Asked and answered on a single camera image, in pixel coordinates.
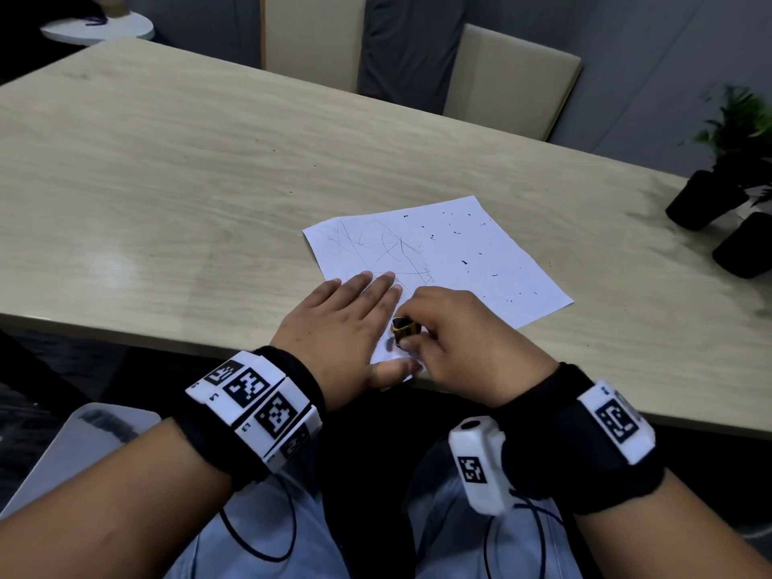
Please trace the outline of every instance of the beige chair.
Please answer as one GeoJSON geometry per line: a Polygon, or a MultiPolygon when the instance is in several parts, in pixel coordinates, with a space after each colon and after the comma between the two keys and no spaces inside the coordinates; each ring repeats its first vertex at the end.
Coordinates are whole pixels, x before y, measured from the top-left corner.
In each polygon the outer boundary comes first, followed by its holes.
{"type": "Polygon", "coordinates": [[[357,92],[365,0],[261,0],[263,68],[357,92]]]}
{"type": "Polygon", "coordinates": [[[581,59],[465,25],[444,115],[546,140],[581,70],[581,59]]]}

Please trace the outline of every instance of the person's left arm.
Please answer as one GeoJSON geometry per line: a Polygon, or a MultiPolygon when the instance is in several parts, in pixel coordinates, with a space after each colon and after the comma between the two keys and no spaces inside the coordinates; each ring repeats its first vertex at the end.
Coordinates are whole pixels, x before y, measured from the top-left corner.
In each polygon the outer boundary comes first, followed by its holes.
{"type": "MultiPolygon", "coordinates": [[[[314,375],[333,411],[366,387],[385,387],[420,368],[370,357],[394,312],[394,275],[323,282],[292,311],[271,344],[314,375]]],[[[159,577],[232,495],[166,420],[52,492],[0,521],[4,577],[159,577]]]]}

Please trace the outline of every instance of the forearm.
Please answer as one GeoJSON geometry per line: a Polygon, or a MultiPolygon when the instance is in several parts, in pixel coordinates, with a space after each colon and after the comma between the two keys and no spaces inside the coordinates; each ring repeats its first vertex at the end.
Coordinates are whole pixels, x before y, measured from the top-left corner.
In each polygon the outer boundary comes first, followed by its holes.
{"type": "Polygon", "coordinates": [[[4,577],[159,577],[232,494],[163,421],[0,522],[4,577]]]}
{"type": "Polygon", "coordinates": [[[675,475],[650,496],[577,516],[606,579],[770,579],[770,565],[675,475]]]}

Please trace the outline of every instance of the black plant pot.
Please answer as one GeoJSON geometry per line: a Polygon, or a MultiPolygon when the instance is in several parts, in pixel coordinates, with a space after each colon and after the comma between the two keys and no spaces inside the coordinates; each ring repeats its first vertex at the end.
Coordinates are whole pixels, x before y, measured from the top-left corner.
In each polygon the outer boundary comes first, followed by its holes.
{"type": "Polygon", "coordinates": [[[709,170],[698,170],[665,213],[682,228],[697,232],[747,200],[745,191],[733,187],[709,170]]]}
{"type": "Polygon", "coordinates": [[[772,215],[752,213],[713,250],[713,259],[727,272],[753,278],[772,270],[772,215]]]}

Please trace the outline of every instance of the white sheet of paper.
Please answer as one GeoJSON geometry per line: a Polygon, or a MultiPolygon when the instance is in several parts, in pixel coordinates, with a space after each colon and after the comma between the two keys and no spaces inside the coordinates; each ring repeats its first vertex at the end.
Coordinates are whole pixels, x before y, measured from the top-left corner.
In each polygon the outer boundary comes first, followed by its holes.
{"type": "MultiPolygon", "coordinates": [[[[391,271],[404,288],[400,304],[423,285],[471,290],[518,329],[573,302],[475,197],[333,218],[303,233],[325,280],[391,271]]],[[[407,355],[392,343],[387,328],[373,362],[407,355]]]]}

